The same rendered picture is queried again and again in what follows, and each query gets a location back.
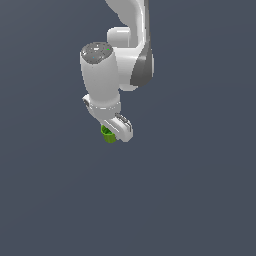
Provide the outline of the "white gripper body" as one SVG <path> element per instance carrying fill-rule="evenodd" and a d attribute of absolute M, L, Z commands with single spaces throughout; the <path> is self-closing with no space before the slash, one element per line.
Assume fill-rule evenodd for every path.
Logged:
<path fill-rule="evenodd" d="M 89 94 L 82 98 L 88 112 L 101 124 L 108 128 L 117 139 L 128 142 L 133 137 L 131 122 L 121 114 L 120 96 L 112 102 L 96 104 Z"/>

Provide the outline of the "small green object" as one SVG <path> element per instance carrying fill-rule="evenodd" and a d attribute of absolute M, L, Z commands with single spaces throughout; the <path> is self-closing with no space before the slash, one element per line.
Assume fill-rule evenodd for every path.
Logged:
<path fill-rule="evenodd" d="M 107 127 L 104 125 L 101 126 L 101 133 L 104 137 L 104 140 L 107 143 L 114 143 L 116 141 L 116 136 L 114 133 L 112 133 Z"/>

